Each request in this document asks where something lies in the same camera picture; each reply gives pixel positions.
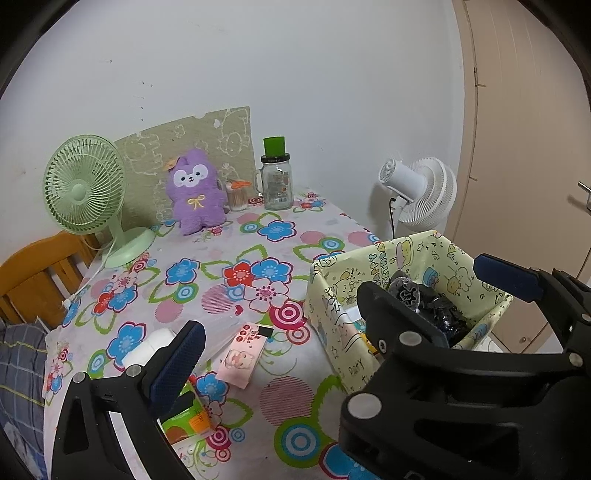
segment pink packet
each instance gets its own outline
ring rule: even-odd
[[[239,388],[246,388],[267,339],[273,329],[256,323],[245,323],[230,344],[217,369],[216,378]]]

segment glass mug handle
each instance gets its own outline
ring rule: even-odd
[[[261,188],[258,187],[258,181],[257,178],[260,177],[261,178]],[[254,187],[254,189],[256,190],[256,192],[262,196],[263,192],[262,192],[262,172],[261,169],[257,168],[252,176],[252,186]]]

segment blue flower print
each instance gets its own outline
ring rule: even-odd
[[[51,380],[51,391],[56,394],[60,391],[61,384],[63,383],[63,377],[58,375],[53,380]]]
[[[379,480],[379,478],[365,467],[355,462],[353,468],[349,472],[348,480]]]
[[[175,285],[177,283],[191,283],[197,278],[196,269],[200,263],[197,260],[183,258],[176,262],[166,271],[166,285]]]
[[[116,293],[112,299],[109,300],[107,308],[114,312],[122,312],[128,303],[133,302],[138,297],[138,286],[132,285],[127,287],[121,293]]]
[[[228,384],[216,378],[215,372],[209,372],[204,377],[197,379],[197,392],[202,397],[209,397],[210,401],[223,404],[228,393]]]
[[[296,235],[296,225],[294,222],[274,220],[269,225],[261,228],[258,234],[266,236],[270,242],[280,242],[284,238],[291,238]]]
[[[276,258],[269,257],[260,262],[253,263],[251,272],[256,278],[268,278],[271,282],[280,281],[282,283],[289,283],[293,269],[294,266],[290,263],[282,263]]]
[[[76,300],[74,303],[72,303],[70,305],[70,308],[68,309],[68,313],[66,313],[66,317],[64,318],[64,321],[61,323],[62,327],[67,327],[69,324],[71,324],[72,320],[74,320],[74,318],[76,318],[79,308],[80,308],[80,300]]]
[[[107,356],[114,358],[115,368],[123,371],[123,358],[137,347],[146,335],[145,323],[125,322],[117,332],[117,338],[113,338],[107,347]]]

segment purple plush toy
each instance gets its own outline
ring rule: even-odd
[[[194,148],[179,157],[168,174],[166,194],[173,201],[173,216],[183,235],[226,221],[226,194],[217,187],[216,167],[203,150]]]

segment red flower print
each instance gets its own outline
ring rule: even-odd
[[[96,301],[96,305],[92,309],[92,313],[96,315],[101,315],[107,309],[109,302],[115,296],[115,292],[113,291],[106,291],[99,295],[99,299]]]
[[[240,262],[233,267],[225,268],[223,276],[226,277],[228,287],[237,287],[238,285],[252,285],[255,276],[251,273],[251,266],[246,262]]]

